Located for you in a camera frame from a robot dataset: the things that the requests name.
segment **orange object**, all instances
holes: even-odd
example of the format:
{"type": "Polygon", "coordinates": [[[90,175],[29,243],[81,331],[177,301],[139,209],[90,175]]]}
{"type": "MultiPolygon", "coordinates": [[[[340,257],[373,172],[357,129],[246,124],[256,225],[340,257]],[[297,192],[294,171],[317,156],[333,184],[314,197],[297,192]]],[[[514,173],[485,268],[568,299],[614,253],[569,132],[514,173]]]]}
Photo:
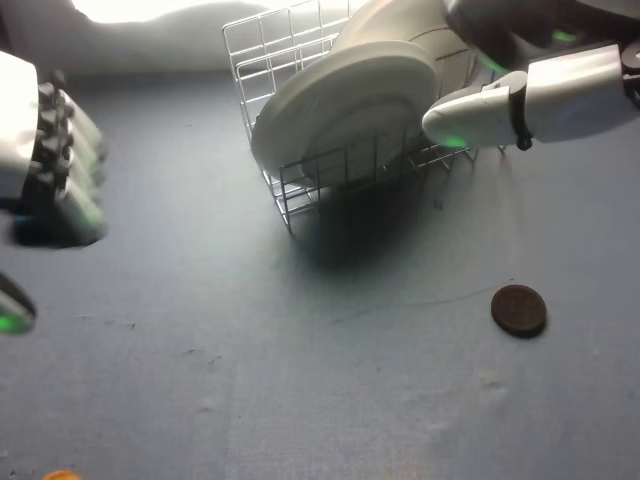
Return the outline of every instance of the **orange object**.
{"type": "Polygon", "coordinates": [[[42,480],[82,480],[82,477],[73,472],[58,470],[57,472],[51,472],[45,475],[42,477],[42,480]]]}

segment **dark brown disc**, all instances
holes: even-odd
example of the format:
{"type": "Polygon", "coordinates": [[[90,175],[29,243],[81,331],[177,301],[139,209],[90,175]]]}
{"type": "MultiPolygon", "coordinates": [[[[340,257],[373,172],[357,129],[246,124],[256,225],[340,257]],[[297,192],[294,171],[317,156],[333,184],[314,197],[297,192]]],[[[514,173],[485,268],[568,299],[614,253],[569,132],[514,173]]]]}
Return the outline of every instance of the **dark brown disc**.
{"type": "Polygon", "coordinates": [[[491,315],[510,335],[531,338],[544,330],[547,306],[535,290],[524,285],[508,285],[493,296],[491,315]]]}

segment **gray table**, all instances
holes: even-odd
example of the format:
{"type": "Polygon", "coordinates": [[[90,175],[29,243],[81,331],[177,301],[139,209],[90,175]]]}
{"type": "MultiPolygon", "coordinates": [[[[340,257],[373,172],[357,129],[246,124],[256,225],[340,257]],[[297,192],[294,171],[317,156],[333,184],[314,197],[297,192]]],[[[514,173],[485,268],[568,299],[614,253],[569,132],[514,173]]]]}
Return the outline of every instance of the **gray table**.
{"type": "Polygon", "coordinates": [[[111,230],[0,249],[41,314],[0,338],[0,478],[637,475],[639,123],[486,150],[293,239],[227,75],[73,93],[110,141],[111,230]],[[491,320],[511,281],[547,302],[536,340],[491,320]]]}

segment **white plate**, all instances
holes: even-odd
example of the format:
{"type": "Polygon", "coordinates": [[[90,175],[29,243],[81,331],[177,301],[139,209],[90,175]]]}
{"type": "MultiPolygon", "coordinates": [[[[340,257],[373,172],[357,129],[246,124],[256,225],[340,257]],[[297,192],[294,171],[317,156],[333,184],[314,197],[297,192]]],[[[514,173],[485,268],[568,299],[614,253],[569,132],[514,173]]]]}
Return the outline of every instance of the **white plate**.
{"type": "MultiPolygon", "coordinates": [[[[349,20],[334,42],[331,53],[355,45],[389,40],[414,43],[434,59],[467,48],[447,26],[442,0],[370,0],[349,20]]],[[[464,87],[467,59],[462,55],[447,60],[443,95],[464,87]]]]}
{"type": "MultiPolygon", "coordinates": [[[[373,156],[366,151],[366,145],[373,144],[371,132],[419,126],[436,100],[437,88],[435,62],[411,43],[379,42],[332,52],[297,73],[269,99],[256,120],[251,150],[258,163],[279,178],[282,166],[356,145],[352,150],[357,151],[350,150],[348,178],[363,178],[373,172],[373,156]]],[[[412,129],[406,141],[414,141],[419,130],[412,129]]],[[[401,152],[401,139],[384,136],[382,144],[378,166],[401,152]]],[[[342,159],[342,154],[321,157],[323,186],[344,183],[344,168],[335,168],[343,165],[342,159]]],[[[315,171],[315,163],[286,168],[285,180],[315,185],[315,171]]]]}

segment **wire basket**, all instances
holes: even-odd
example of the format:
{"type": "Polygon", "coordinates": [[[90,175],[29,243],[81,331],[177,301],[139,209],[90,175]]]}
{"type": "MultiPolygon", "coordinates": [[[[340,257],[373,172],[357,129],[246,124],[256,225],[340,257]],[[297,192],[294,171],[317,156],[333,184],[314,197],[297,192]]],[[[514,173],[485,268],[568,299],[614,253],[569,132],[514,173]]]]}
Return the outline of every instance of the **wire basket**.
{"type": "MultiPolygon", "coordinates": [[[[256,118],[269,98],[289,78],[330,52],[334,40],[364,1],[360,0],[357,4],[354,0],[345,0],[344,4],[337,5],[334,0],[327,6],[322,0],[307,0],[223,27],[225,46],[249,141],[256,118]]],[[[443,94],[448,66],[453,62],[464,62],[464,84],[459,86],[462,88],[469,84],[477,65],[475,55],[468,49],[452,52],[436,61],[440,73],[438,97],[443,94]]],[[[450,171],[454,158],[459,154],[470,161],[475,160],[477,152],[472,156],[466,148],[440,147],[429,142],[423,135],[418,136],[417,142],[410,143],[408,138],[415,137],[412,130],[417,128],[418,125],[402,125],[388,131],[369,132],[354,140],[357,145],[351,142],[331,150],[314,152],[298,162],[284,165],[277,178],[261,168],[262,176],[289,232],[292,216],[311,210],[319,211],[321,200],[330,191],[333,193],[339,190],[340,194],[350,194],[401,178],[408,173],[424,178],[424,170],[434,164],[450,171]],[[380,150],[390,138],[400,142],[401,153],[390,164],[378,165],[380,150]],[[371,171],[365,179],[361,178],[362,175],[359,175],[357,181],[350,178],[354,152],[360,155],[360,168],[361,157],[368,152],[367,160],[371,171]],[[333,172],[327,171],[327,164],[333,172]],[[305,172],[311,172],[314,177],[313,185],[300,186],[303,179],[292,178],[290,172],[300,171],[301,167],[305,172]],[[336,171],[341,172],[344,180],[341,182],[342,186],[323,186],[322,176],[331,173],[335,178],[336,171]]]]}

